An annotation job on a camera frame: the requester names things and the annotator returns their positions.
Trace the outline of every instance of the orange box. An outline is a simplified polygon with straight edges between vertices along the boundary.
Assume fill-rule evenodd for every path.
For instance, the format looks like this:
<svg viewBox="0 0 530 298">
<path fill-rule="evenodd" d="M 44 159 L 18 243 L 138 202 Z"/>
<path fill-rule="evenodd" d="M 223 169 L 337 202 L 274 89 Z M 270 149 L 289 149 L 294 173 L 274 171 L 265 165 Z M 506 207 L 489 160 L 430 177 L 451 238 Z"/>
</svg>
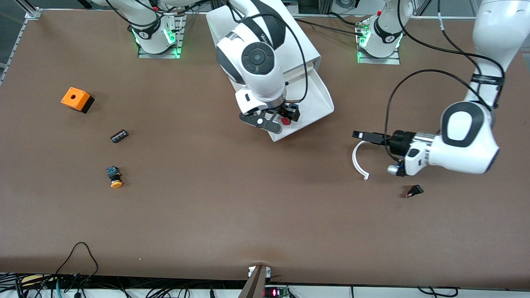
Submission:
<svg viewBox="0 0 530 298">
<path fill-rule="evenodd" d="M 61 103 L 65 106 L 85 114 L 88 112 L 93 102 L 94 98 L 92 98 L 90 94 L 74 87 L 70 87 L 63 97 L 63 100 L 61 100 Z"/>
</svg>

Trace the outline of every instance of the table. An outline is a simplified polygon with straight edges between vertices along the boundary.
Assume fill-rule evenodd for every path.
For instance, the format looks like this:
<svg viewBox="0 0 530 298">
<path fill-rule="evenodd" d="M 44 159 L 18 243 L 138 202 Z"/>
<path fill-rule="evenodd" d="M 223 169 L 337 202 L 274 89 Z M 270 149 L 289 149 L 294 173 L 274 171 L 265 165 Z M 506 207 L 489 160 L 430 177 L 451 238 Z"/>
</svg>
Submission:
<svg viewBox="0 0 530 298">
<path fill-rule="evenodd" d="M 53 273 L 85 241 L 104 275 L 245 279 L 247 266 L 265 263 L 280 275 L 273 281 L 291 283 L 528 288 L 530 76 L 521 54 L 497 110 L 491 171 L 432 166 L 393 177 L 384 149 L 363 145 L 363 181 L 351 132 L 382 131 L 398 81 L 422 68 L 468 80 L 473 67 L 408 38 L 400 66 L 357 64 L 352 36 L 301 26 L 322 55 L 335 112 L 273 143 L 238 120 L 203 15 L 175 60 L 136 58 L 113 12 L 44 11 L 30 21 L 0 87 L 0 271 Z M 408 26 L 449 46 L 435 20 Z M 468 51 L 472 27 L 446 22 Z M 88 114 L 60 104 L 70 86 L 94 96 Z M 439 74 L 412 78 L 390 130 L 435 132 L 465 92 Z M 110 142 L 122 128 L 131 136 Z M 112 165 L 120 189 L 109 187 Z M 415 184 L 425 193 L 401 198 Z M 61 272 L 92 266 L 79 249 Z"/>
</svg>

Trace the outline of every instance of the green led light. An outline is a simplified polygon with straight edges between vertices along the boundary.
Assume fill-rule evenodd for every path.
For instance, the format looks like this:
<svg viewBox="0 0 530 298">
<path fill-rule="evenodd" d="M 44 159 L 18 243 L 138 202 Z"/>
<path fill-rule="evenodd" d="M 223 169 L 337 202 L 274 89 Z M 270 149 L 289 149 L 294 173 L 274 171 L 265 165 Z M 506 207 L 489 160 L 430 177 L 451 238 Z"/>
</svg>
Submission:
<svg viewBox="0 0 530 298">
<path fill-rule="evenodd" d="M 173 54 L 175 55 L 175 59 L 180 58 L 180 49 L 173 49 Z"/>
<path fill-rule="evenodd" d="M 132 34 L 134 35 L 134 40 L 136 41 L 136 43 L 140 44 L 140 42 L 138 41 L 138 36 L 136 35 L 136 32 L 134 32 L 134 30 L 132 31 Z"/>
<path fill-rule="evenodd" d="M 171 32 L 170 30 L 163 30 L 164 35 L 166 36 L 167 42 L 169 44 L 172 44 L 175 42 L 175 34 Z"/>
<path fill-rule="evenodd" d="M 397 44 L 396 44 L 396 49 L 399 47 L 399 43 L 401 42 L 401 38 L 403 37 L 403 34 L 401 34 L 399 36 L 399 38 L 397 39 Z"/>
</svg>

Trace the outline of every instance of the wire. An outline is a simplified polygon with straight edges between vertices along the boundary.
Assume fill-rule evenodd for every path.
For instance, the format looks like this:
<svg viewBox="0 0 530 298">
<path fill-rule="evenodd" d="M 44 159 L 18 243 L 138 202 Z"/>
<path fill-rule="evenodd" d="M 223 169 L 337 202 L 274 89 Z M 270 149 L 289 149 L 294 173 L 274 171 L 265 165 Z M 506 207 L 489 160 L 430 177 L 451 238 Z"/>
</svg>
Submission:
<svg viewBox="0 0 530 298">
<path fill-rule="evenodd" d="M 328 29 L 328 30 L 333 30 L 333 31 L 337 31 L 337 32 L 353 34 L 353 35 L 356 35 L 356 36 L 363 36 L 363 34 L 360 33 L 360 32 L 353 32 L 353 31 L 348 31 L 348 30 L 342 30 L 342 29 L 338 29 L 338 28 L 328 27 L 328 26 L 324 26 L 324 25 L 320 25 L 320 24 L 317 24 L 317 23 L 308 22 L 308 21 L 300 20 L 300 19 L 296 19 L 296 20 L 298 22 L 301 22 L 301 23 L 306 23 L 306 24 L 309 24 L 309 25 L 317 26 L 317 27 L 320 27 L 320 28 Z"/>
<path fill-rule="evenodd" d="M 340 14 L 338 14 L 336 12 L 330 11 L 328 14 L 331 14 L 331 15 L 334 15 L 334 16 L 338 17 L 339 20 L 341 20 L 342 22 L 344 22 L 344 23 L 346 23 L 348 25 L 357 26 L 357 23 L 352 23 L 352 22 L 347 21 L 345 18 L 342 17 L 342 15 L 340 15 Z"/>
<path fill-rule="evenodd" d="M 155 10 L 154 8 L 152 8 L 151 6 L 144 4 L 144 3 L 143 3 L 142 1 L 140 1 L 140 0 L 134 0 L 134 1 L 135 1 L 136 3 L 138 3 L 138 4 L 140 4 L 141 6 L 147 8 L 148 10 L 150 10 L 150 11 L 156 13 L 156 14 L 164 14 L 164 12 L 157 11 L 157 10 Z"/>
<path fill-rule="evenodd" d="M 297 298 L 295 294 L 291 293 L 291 290 L 289 289 L 289 286 L 287 286 L 287 293 L 289 294 L 289 298 Z"/>
<path fill-rule="evenodd" d="M 81 283 L 79 284 L 79 287 L 77 288 L 77 291 L 79 292 L 79 288 L 81 288 L 81 286 L 87 281 L 87 279 L 91 278 L 92 276 L 94 276 L 96 273 L 98 273 L 98 270 L 99 270 L 99 265 L 98 265 L 98 261 L 96 261 L 96 259 L 94 258 L 94 256 L 92 255 L 92 252 L 90 251 L 90 247 L 88 246 L 88 244 L 86 244 L 85 242 L 83 241 L 80 241 L 78 243 L 76 243 L 74 245 L 74 247 L 72 248 L 72 250 L 70 251 L 70 254 L 68 255 L 68 258 L 66 258 L 66 260 L 61 264 L 61 266 L 59 266 L 59 268 L 57 268 L 57 270 L 55 271 L 55 275 L 57 275 L 59 273 L 59 271 L 61 270 L 61 268 L 68 262 L 68 260 L 70 260 L 70 257 L 72 256 L 72 254 L 74 253 L 74 250 L 75 248 L 79 245 L 79 244 L 82 244 L 86 247 L 86 250 L 89 252 L 89 256 L 90 258 L 92 259 L 92 261 L 94 261 L 94 264 L 96 265 L 96 270 L 94 271 L 94 273 L 92 273 L 91 275 L 88 275 L 87 277 L 85 277 L 84 280 L 81 281 Z"/>
<path fill-rule="evenodd" d="M 433 295 L 434 298 L 438 298 L 438 296 L 440 297 L 446 297 L 446 298 L 453 298 L 453 297 L 457 297 L 458 296 L 458 288 L 453 288 L 455 290 L 455 293 L 452 294 L 452 295 L 445 295 L 445 294 L 440 294 L 440 293 L 436 293 L 432 287 L 428 287 L 429 290 L 431 290 L 430 292 L 427 292 L 427 291 L 424 291 L 421 289 L 421 287 L 418 287 L 418 290 L 420 290 L 423 294 L 427 294 L 427 295 Z"/>
<path fill-rule="evenodd" d="M 183 11 L 179 12 L 179 14 L 182 14 L 186 11 L 189 11 L 189 10 L 193 10 L 193 8 L 197 7 L 197 6 L 200 6 L 202 5 L 203 3 L 206 3 L 210 0 L 201 0 L 201 1 L 197 1 L 195 2 L 193 5 L 191 6 L 188 6 L 187 8 L 185 8 Z M 158 21 L 160 21 L 160 19 L 164 16 L 164 13 L 170 13 L 172 12 L 173 10 L 175 10 L 177 7 L 176 6 L 173 6 L 171 7 L 169 10 L 166 10 L 164 11 L 162 14 L 160 14 L 158 17 L 156 17 L 156 19 L 151 22 L 151 23 L 148 23 L 148 24 L 137 24 L 137 23 L 133 23 L 131 21 L 129 21 L 125 16 L 123 16 L 112 4 L 110 4 L 109 0 L 105 0 L 105 2 L 107 3 L 107 5 L 124 21 L 126 21 L 127 23 L 129 23 L 129 25 L 132 25 L 132 26 L 137 26 L 137 27 L 149 27 L 153 24 L 156 24 Z"/>
<path fill-rule="evenodd" d="M 59 288 L 59 280 L 55 280 L 55 292 L 57 292 L 57 297 L 63 298 L 61 295 L 61 289 Z"/>
<path fill-rule="evenodd" d="M 17 294 L 17 296 L 18 296 L 19 298 L 24 298 L 24 295 L 23 295 L 23 293 L 22 293 L 22 289 L 21 289 L 21 285 L 19 285 L 19 283 L 22 284 L 22 283 L 20 282 L 20 279 L 18 278 L 18 276 L 15 274 L 15 289 L 16 289 L 16 294 Z"/>
<path fill-rule="evenodd" d="M 401 5 L 401 0 L 397 0 L 397 6 L 400 7 L 400 5 Z M 439 47 L 430 45 L 428 43 L 425 43 L 425 42 L 423 42 L 421 40 L 418 40 L 417 38 L 412 36 L 405 29 L 405 26 L 403 25 L 403 22 L 401 21 L 400 10 L 401 9 L 397 9 L 397 20 L 399 22 L 399 25 L 401 26 L 401 30 L 403 30 L 403 33 L 406 34 L 407 36 L 409 36 L 409 38 L 412 39 L 413 41 L 419 43 L 422 46 L 428 47 L 430 49 L 434 49 L 434 50 L 438 50 L 438 51 L 442 51 L 442 52 L 447 52 L 447 53 L 451 53 L 451 54 L 458 54 L 458 55 L 463 55 L 463 56 L 471 56 L 471 57 L 476 57 L 476 58 L 481 58 L 481 59 L 484 59 L 484 60 L 488 60 L 488 61 L 494 63 L 499 68 L 499 71 L 501 72 L 501 77 L 502 78 L 506 78 L 506 73 L 505 73 L 504 68 L 502 67 L 502 65 L 500 65 L 497 61 L 495 61 L 494 59 L 492 59 L 490 57 L 487 57 L 487 56 L 484 56 L 484 55 L 479 55 L 479 54 L 474 54 L 474 53 L 469 53 L 469 52 L 463 52 L 463 51 L 460 52 L 460 51 L 453 51 L 453 50 L 449 50 L 449 49 L 439 48 Z M 499 88 L 498 88 L 498 92 L 497 92 L 497 95 L 496 95 L 496 98 L 495 98 L 495 101 L 494 101 L 495 102 L 494 108 L 496 108 L 497 101 L 499 100 L 499 97 L 500 97 L 500 95 L 502 93 L 502 88 L 503 88 L 503 85 L 499 86 Z"/>
<path fill-rule="evenodd" d="M 120 283 L 121 291 L 122 291 L 123 293 L 125 293 L 125 297 L 127 297 L 127 298 L 132 298 L 132 297 L 129 295 L 129 293 L 127 293 L 127 291 L 125 291 L 125 288 L 123 287 L 123 285 L 122 285 L 122 283 L 121 283 L 121 281 L 120 281 L 120 278 L 119 278 L 118 276 L 116 276 L 116 279 L 117 279 L 118 282 Z"/>
<path fill-rule="evenodd" d="M 123 15 L 121 15 L 121 13 L 118 12 L 118 10 L 112 5 L 110 4 L 109 0 L 105 0 L 105 2 L 108 4 L 108 6 L 120 17 L 122 18 L 124 21 L 126 21 L 127 23 L 129 23 L 129 25 L 133 25 L 133 26 L 137 26 L 137 27 L 149 27 L 153 24 L 156 24 L 158 21 L 160 21 L 160 19 L 163 17 L 163 15 L 160 15 L 158 16 L 153 22 L 149 23 L 149 24 L 137 24 L 137 23 L 133 23 L 131 21 L 129 21 L 126 17 L 124 17 Z"/>
<path fill-rule="evenodd" d="M 175 32 L 174 33 L 177 33 L 177 32 L 180 32 L 182 30 L 184 30 L 184 28 L 186 28 L 188 26 L 188 24 L 191 24 L 196 18 L 197 18 L 197 15 L 199 14 L 199 9 L 197 9 L 197 12 L 194 12 L 193 15 L 191 16 L 191 19 L 188 21 L 186 20 L 186 24 L 184 24 L 184 26 L 180 29 L 175 29 Z"/>
<path fill-rule="evenodd" d="M 452 73 L 448 73 L 446 71 L 442 71 L 440 69 L 422 69 L 420 71 L 417 71 L 417 72 L 413 72 L 411 73 L 410 75 L 406 76 L 404 79 L 402 79 L 398 84 L 397 86 L 394 88 L 394 90 L 392 91 L 392 94 L 390 94 L 390 98 L 388 99 L 388 103 L 386 105 L 386 115 L 385 115 L 385 131 L 383 132 L 385 137 L 383 138 L 383 142 L 384 142 L 384 146 L 385 146 L 385 151 L 386 151 L 386 154 L 388 154 L 388 156 L 390 156 L 390 158 L 392 158 L 393 160 L 397 161 L 397 162 L 401 162 L 400 159 L 398 159 L 397 157 L 395 157 L 394 155 L 392 155 L 392 153 L 390 152 L 390 149 L 388 147 L 388 144 L 387 144 L 387 131 L 388 131 L 388 116 L 390 114 L 390 104 L 392 103 L 392 99 L 394 98 L 394 95 L 396 93 L 396 91 L 398 90 L 398 88 L 408 79 L 410 79 L 411 77 L 417 75 L 417 74 L 420 74 L 420 73 L 426 73 L 426 72 L 433 72 L 433 73 L 441 73 L 441 74 L 444 74 L 444 75 L 447 75 L 455 80 L 457 80 L 459 83 L 461 83 L 462 85 L 466 86 L 466 88 L 468 88 L 471 92 L 473 92 L 473 94 L 476 95 L 476 97 L 479 99 L 479 101 L 481 102 L 481 104 L 483 104 L 489 111 L 491 111 L 491 107 L 489 105 L 487 105 L 484 100 L 482 99 L 482 97 L 480 97 L 480 95 L 473 89 L 471 88 L 471 86 L 469 86 L 469 84 L 467 84 L 466 82 L 464 82 L 464 80 L 462 80 L 461 78 L 457 77 L 456 75 L 452 74 Z"/>
<path fill-rule="evenodd" d="M 232 12 L 232 18 L 234 19 L 234 22 L 236 23 L 241 23 L 242 20 L 236 20 L 235 18 L 235 15 L 233 13 L 233 7 L 231 4 L 229 4 L 229 0 L 226 0 L 226 4 L 228 6 L 228 8 L 230 8 L 230 11 Z M 252 16 L 245 16 L 245 19 L 255 19 L 256 17 L 263 17 L 263 16 L 272 16 L 274 17 L 276 20 L 282 22 L 285 27 L 287 29 L 289 29 L 289 32 L 291 32 L 291 34 L 293 35 L 293 38 L 295 39 L 296 41 L 296 44 L 298 45 L 298 48 L 300 49 L 300 54 L 302 56 L 302 62 L 304 63 L 304 76 L 305 76 L 305 91 L 304 91 L 304 95 L 302 96 L 301 99 L 299 100 L 285 100 L 286 103 L 299 103 L 299 102 L 302 102 L 306 96 L 307 96 L 307 90 L 309 89 L 309 81 L 308 81 L 308 78 L 307 78 L 307 62 L 305 60 L 305 55 L 304 55 L 304 50 L 302 49 L 302 45 L 300 44 L 300 41 L 298 40 L 298 38 L 296 37 L 294 31 L 291 29 L 291 27 L 284 21 L 284 19 L 282 19 L 281 17 L 275 15 L 275 14 L 272 14 L 272 13 L 259 13 L 259 14 L 255 14 L 255 15 L 252 15 Z"/>
<path fill-rule="evenodd" d="M 445 27 L 444 27 L 444 20 L 442 20 L 441 18 L 441 9 L 440 9 L 440 0 L 438 0 L 438 20 L 440 21 L 440 29 L 441 29 L 441 33 L 443 34 L 443 36 L 445 37 L 445 39 L 451 44 L 451 46 L 453 46 L 453 48 L 455 48 L 457 51 L 461 52 L 461 53 L 464 53 L 465 52 L 459 47 L 457 46 L 452 40 L 451 38 L 449 38 L 449 36 L 447 35 L 447 33 L 445 32 Z M 473 60 L 473 58 L 471 58 L 470 56 L 468 55 L 465 55 L 465 57 L 475 66 L 476 70 L 479 72 L 479 75 L 482 75 L 482 70 L 480 69 L 480 66 L 479 64 Z M 476 87 L 476 92 L 480 94 L 480 86 L 482 84 L 478 84 L 478 86 Z"/>
</svg>

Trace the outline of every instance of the white robot link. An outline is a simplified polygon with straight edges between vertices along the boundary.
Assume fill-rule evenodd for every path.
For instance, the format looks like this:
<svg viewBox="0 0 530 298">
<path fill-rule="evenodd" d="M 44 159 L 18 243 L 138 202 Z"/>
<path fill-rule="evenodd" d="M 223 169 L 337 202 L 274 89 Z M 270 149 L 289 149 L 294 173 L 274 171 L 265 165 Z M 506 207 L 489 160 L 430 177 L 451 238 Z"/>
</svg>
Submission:
<svg viewBox="0 0 530 298">
<path fill-rule="evenodd" d="M 359 47 L 377 58 L 390 56 L 399 46 L 403 36 L 398 20 L 398 4 L 400 19 L 405 25 L 413 12 L 412 0 L 385 0 L 385 7 L 377 15 L 373 15 L 363 23 L 368 28 L 361 29 L 363 37 L 359 38 Z"/>
<path fill-rule="evenodd" d="M 230 80 L 243 85 L 235 93 L 240 119 L 279 134 L 282 126 L 278 119 L 289 125 L 300 117 L 298 105 L 286 101 L 283 69 L 275 54 L 284 44 L 286 26 L 266 1 L 230 0 L 228 5 L 243 18 L 217 43 L 217 62 Z"/>
<path fill-rule="evenodd" d="M 165 0 L 163 3 L 175 7 L 190 5 L 197 0 Z M 155 12 L 149 0 L 92 0 L 109 6 L 121 13 L 129 22 L 138 45 L 147 53 L 159 54 L 175 43 L 171 38 L 174 18 L 163 12 Z"/>
<path fill-rule="evenodd" d="M 436 134 L 397 130 L 392 136 L 354 132 L 353 137 L 386 143 L 392 154 L 399 155 L 398 163 L 387 169 L 393 175 L 415 175 L 427 165 L 470 174 L 487 172 L 499 153 L 491 129 L 504 72 L 529 33 L 529 0 L 483 0 L 473 42 L 477 54 L 491 60 L 477 59 L 480 71 L 475 70 L 470 84 L 483 102 L 468 91 L 464 101 L 445 109 Z"/>
</svg>

